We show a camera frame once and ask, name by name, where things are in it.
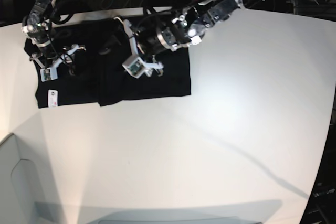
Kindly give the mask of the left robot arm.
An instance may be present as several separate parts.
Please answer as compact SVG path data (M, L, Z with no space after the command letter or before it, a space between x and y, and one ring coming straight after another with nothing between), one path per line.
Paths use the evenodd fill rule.
M228 20L237 9L251 9L265 0L191 0L163 11L143 7L143 15L136 23L122 16L115 16L126 35L130 53L122 63L125 71L138 79L164 73L164 64L156 55L165 51L196 46L205 33L216 24Z

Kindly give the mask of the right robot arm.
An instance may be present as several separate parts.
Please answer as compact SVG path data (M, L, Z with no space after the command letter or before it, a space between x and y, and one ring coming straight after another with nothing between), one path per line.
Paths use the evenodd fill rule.
M56 32L52 26L69 22L83 5L83 0L35 0L31 11L23 18L22 32L36 47L29 53L29 60L40 67L43 81L55 80L60 64L66 65L71 75L75 74L74 54L78 46L56 49Z

